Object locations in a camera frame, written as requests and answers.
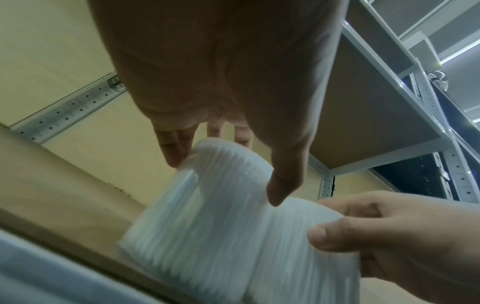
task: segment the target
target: human hand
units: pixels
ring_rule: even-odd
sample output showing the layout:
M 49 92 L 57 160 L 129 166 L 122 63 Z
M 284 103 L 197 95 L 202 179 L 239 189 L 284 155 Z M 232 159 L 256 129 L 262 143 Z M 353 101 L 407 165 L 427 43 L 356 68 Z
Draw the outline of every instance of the human hand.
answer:
M 480 206 L 386 191 L 319 203 L 345 216 L 308 232 L 319 250 L 360 250 L 363 277 L 426 301 L 479 302 Z
M 207 122 L 271 148 L 268 199 L 303 182 L 348 0 L 90 0 L 100 35 L 167 163 Z

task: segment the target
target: person's left hand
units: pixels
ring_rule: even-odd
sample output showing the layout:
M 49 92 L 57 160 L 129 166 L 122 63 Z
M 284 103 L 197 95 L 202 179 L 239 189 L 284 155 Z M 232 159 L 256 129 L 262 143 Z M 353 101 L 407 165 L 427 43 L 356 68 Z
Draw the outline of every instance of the person's left hand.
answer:
M 90 0 L 118 75 L 178 167 L 195 131 L 271 148 L 268 199 L 303 182 L 348 0 Z

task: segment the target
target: ribbed plastic cup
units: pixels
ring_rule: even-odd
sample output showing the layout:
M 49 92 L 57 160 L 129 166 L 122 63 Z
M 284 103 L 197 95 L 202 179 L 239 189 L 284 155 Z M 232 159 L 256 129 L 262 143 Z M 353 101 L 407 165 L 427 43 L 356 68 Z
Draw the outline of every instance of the ribbed plastic cup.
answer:
M 319 204 L 287 198 L 275 209 L 245 294 L 247 304 L 358 304 L 359 255 L 309 245 L 311 227 L 342 218 Z
M 238 303 L 273 211 L 272 171 L 245 147 L 204 139 L 120 245 L 171 287 L 205 302 Z

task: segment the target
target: fluorescent light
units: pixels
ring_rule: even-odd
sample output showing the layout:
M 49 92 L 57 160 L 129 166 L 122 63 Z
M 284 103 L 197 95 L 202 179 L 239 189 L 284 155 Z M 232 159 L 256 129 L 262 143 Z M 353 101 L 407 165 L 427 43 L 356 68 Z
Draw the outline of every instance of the fluorescent light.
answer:
M 449 62 L 450 60 L 452 60 L 453 58 L 457 57 L 457 56 L 460 56 L 461 54 L 465 53 L 466 51 L 476 47 L 477 45 L 480 45 L 480 39 L 478 39 L 477 41 L 475 41 L 474 43 L 471 43 L 469 45 L 467 45 L 466 47 L 464 47 L 463 49 L 461 49 L 460 51 L 448 56 L 447 58 L 443 59 L 442 61 L 440 61 L 440 64 L 445 64 L 446 62 Z

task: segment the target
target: translucent plastic container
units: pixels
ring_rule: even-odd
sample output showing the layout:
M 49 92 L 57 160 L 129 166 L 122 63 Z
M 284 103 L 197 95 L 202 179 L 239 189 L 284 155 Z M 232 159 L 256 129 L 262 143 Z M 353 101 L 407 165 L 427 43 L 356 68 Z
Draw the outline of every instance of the translucent plastic container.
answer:
M 320 252 L 307 242 L 309 228 L 341 217 L 329 208 L 291 197 L 276 208 L 245 303 L 358 304 L 358 254 Z
M 266 195 L 272 170 L 238 144 L 200 141 L 121 247 L 151 275 L 197 299 L 240 302 L 273 211 Z

